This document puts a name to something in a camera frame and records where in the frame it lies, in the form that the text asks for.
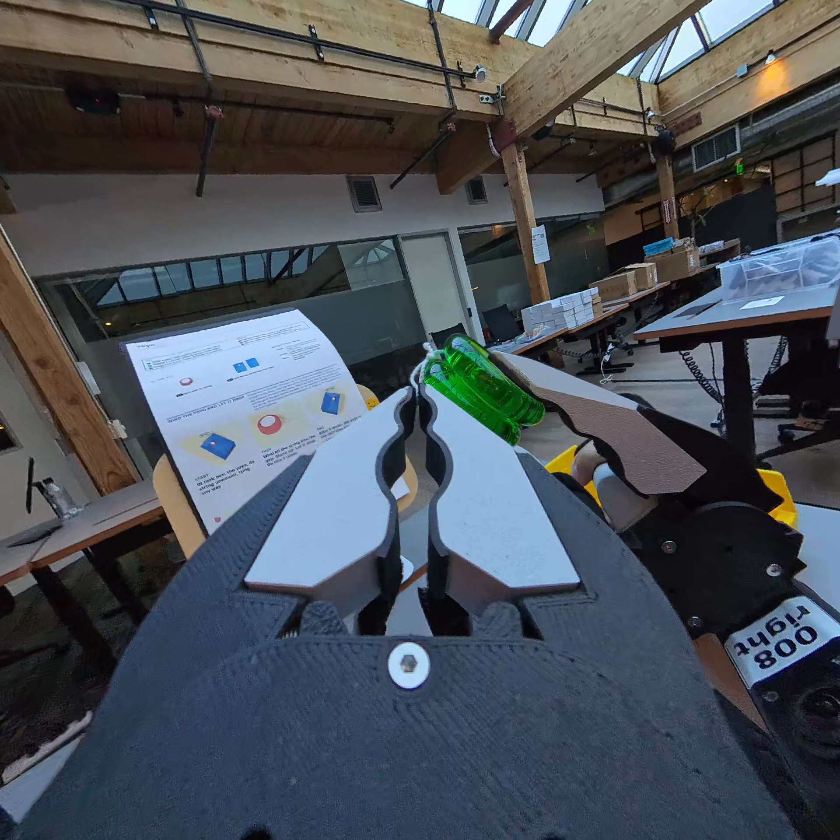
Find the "stack of white boxes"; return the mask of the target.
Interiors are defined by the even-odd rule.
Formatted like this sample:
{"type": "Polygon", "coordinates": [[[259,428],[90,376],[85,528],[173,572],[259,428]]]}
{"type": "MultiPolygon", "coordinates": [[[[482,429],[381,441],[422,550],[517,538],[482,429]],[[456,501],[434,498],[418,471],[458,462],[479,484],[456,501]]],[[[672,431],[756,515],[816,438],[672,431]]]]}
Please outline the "stack of white boxes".
{"type": "Polygon", "coordinates": [[[522,309],[521,322],[529,335],[571,331],[594,320],[601,312],[600,293],[587,288],[522,309]]]}

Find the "wooden support post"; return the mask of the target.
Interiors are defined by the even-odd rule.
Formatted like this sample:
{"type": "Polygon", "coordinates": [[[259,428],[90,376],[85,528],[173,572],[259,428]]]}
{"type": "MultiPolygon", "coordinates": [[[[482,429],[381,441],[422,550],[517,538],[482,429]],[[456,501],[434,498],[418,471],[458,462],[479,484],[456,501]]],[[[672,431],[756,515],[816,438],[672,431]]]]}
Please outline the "wooden support post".
{"type": "Polygon", "coordinates": [[[1,231],[1,322],[14,351],[98,492],[136,484],[137,470],[112,435],[5,231],[1,231]]]}
{"type": "Polygon", "coordinates": [[[663,154],[657,158],[656,173],[665,237],[679,239],[679,215],[671,155],[663,154]]]}
{"type": "Polygon", "coordinates": [[[527,175],[523,144],[516,141],[500,153],[510,194],[518,240],[528,279],[530,298],[536,305],[550,299],[550,289],[543,264],[534,257],[532,231],[537,226],[527,175]]]}

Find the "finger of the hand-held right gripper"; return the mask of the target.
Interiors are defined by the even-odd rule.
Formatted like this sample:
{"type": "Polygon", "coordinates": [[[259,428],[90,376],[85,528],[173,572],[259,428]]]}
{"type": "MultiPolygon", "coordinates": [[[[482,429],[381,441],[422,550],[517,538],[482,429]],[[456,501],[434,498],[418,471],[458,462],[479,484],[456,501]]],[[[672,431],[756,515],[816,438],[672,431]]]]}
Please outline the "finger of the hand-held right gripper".
{"type": "Polygon", "coordinates": [[[502,351],[490,357],[575,434],[594,440],[612,471],[639,496],[680,493],[707,473],[635,402],[527,357],[502,351]]]}

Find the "printed instruction sheet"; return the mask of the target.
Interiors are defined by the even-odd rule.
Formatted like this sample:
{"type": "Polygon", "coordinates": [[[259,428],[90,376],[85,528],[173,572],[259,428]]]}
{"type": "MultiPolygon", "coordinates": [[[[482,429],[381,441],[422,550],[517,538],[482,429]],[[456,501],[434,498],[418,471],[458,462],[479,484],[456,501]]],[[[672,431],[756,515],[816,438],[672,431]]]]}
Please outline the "printed instruction sheet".
{"type": "Polygon", "coordinates": [[[124,349],[206,535],[378,403],[297,309],[124,349]]]}

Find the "grey office desk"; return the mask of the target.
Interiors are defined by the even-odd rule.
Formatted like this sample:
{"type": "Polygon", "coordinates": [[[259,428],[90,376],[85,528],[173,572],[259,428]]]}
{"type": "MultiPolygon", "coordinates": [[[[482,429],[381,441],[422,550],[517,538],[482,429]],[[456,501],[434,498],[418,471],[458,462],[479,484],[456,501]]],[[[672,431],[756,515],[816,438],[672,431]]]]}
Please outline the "grey office desk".
{"type": "Polygon", "coordinates": [[[94,500],[77,515],[37,526],[38,538],[23,533],[2,541],[2,617],[14,610],[8,585],[32,575],[52,611],[88,657],[112,671],[116,658],[84,607],[63,584],[54,566],[78,553],[89,562],[135,626],[148,614],[126,579],[119,559],[173,530],[152,483],[143,481],[94,500]]]}
{"type": "Polygon", "coordinates": [[[827,427],[757,454],[753,387],[747,341],[773,336],[825,333],[833,315],[837,287],[785,295],[774,307],[740,310],[746,302],[724,303],[714,290],[634,333],[636,340],[658,341],[661,352],[684,352],[703,343],[722,351],[722,421],[727,440],[742,455],[761,463],[780,455],[838,439],[827,427]]]}

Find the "long grey desk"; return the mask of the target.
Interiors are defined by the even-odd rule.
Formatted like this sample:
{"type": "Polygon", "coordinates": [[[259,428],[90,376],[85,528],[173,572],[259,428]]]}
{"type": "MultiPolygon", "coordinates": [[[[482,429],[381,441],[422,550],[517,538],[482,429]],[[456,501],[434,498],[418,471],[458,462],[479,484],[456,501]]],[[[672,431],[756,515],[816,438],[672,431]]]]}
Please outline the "long grey desk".
{"type": "Polygon", "coordinates": [[[532,340],[526,342],[507,342],[495,345],[488,349],[488,351],[499,351],[510,353],[514,355],[537,354],[547,350],[556,350],[558,342],[574,342],[577,340],[588,339],[592,335],[605,333],[610,325],[614,322],[618,326],[627,323],[627,318],[640,318],[639,312],[645,305],[644,301],[648,298],[657,296],[660,292],[665,291],[674,282],[664,281],[658,283],[655,287],[640,291],[635,295],[615,301],[610,306],[605,306],[602,314],[596,316],[589,321],[584,321],[576,326],[567,327],[565,329],[556,330],[553,332],[542,332],[532,340]]]}

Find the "green translucent yoyo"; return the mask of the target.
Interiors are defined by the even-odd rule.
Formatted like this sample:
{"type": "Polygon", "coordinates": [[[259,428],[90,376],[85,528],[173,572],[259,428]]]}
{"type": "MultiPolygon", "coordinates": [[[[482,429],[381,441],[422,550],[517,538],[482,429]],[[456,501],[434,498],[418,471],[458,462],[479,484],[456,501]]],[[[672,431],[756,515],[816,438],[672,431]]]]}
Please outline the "green translucent yoyo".
{"type": "Polygon", "coordinates": [[[416,376],[510,445],[518,444],[523,428],[537,426],[544,418],[543,404],[466,335],[451,337],[442,350],[428,350],[416,376]]]}

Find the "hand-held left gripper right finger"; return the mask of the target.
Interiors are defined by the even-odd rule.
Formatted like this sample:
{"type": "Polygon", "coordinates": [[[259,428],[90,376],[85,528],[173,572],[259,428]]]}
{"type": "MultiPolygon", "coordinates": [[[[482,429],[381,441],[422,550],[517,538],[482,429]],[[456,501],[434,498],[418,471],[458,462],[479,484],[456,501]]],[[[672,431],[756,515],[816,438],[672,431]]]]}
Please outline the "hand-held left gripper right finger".
{"type": "Polygon", "coordinates": [[[579,591],[581,577],[516,446],[446,395],[418,387],[429,504],[427,585],[418,598],[435,636],[470,635],[496,603],[579,591]]]}

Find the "grey door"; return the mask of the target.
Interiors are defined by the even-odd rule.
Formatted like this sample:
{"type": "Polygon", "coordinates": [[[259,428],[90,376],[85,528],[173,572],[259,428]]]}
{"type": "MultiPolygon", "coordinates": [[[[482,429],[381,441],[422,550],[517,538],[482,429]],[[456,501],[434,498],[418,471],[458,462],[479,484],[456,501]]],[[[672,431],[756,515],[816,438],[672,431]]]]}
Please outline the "grey door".
{"type": "Polygon", "coordinates": [[[408,280],[426,336],[470,331],[470,317],[447,232],[401,236],[408,280]]]}

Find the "clear plastic storage bin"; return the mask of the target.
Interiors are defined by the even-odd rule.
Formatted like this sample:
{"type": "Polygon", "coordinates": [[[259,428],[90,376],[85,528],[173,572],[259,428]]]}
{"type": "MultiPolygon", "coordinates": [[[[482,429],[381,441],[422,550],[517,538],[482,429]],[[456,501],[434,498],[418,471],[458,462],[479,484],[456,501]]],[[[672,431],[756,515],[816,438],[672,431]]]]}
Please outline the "clear plastic storage bin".
{"type": "Polygon", "coordinates": [[[832,231],[753,251],[721,263],[721,299],[737,303],[834,287],[839,233],[832,231]]]}

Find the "wooden clipboard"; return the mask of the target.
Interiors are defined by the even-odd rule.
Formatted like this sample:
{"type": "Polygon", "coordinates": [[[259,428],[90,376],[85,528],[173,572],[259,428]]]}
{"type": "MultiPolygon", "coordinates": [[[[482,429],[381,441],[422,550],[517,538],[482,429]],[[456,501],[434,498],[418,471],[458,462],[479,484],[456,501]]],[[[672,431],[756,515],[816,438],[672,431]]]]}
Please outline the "wooden clipboard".
{"type": "MultiPolygon", "coordinates": [[[[370,388],[364,385],[358,385],[358,388],[370,410],[379,404],[379,399],[370,388]]],[[[410,506],[417,495],[418,489],[417,473],[408,456],[406,456],[406,468],[402,479],[406,484],[407,491],[406,494],[397,499],[399,512],[410,506]]],[[[191,508],[190,501],[187,499],[167,455],[163,455],[155,465],[152,482],[156,496],[184,557],[189,560],[204,543],[206,535],[201,522],[196,518],[191,508]]]]}

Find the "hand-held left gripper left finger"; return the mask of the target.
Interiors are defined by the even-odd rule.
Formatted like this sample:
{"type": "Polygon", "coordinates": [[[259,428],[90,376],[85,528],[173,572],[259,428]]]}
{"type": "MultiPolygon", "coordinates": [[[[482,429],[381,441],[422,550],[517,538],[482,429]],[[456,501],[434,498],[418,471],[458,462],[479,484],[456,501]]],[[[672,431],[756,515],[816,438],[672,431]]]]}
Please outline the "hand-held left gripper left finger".
{"type": "Polygon", "coordinates": [[[327,602],[354,615],[359,634],[385,634],[403,582],[397,502],[415,412],[404,387],[305,459],[247,589],[327,602]]]}

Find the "person's right hand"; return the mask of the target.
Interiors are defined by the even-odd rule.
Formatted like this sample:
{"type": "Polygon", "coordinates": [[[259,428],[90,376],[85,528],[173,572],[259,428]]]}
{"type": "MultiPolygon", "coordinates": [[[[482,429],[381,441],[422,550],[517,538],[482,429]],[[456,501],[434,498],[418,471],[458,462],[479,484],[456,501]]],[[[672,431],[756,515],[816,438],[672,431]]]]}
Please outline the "person's right hand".
{"type": "Polygon", "coordinates": [[[570,476],[582,487],[589,485],[596,469],[606,463],[606,458],[596,449],[594,439],[587,440],[574,451],[570,476]]]}

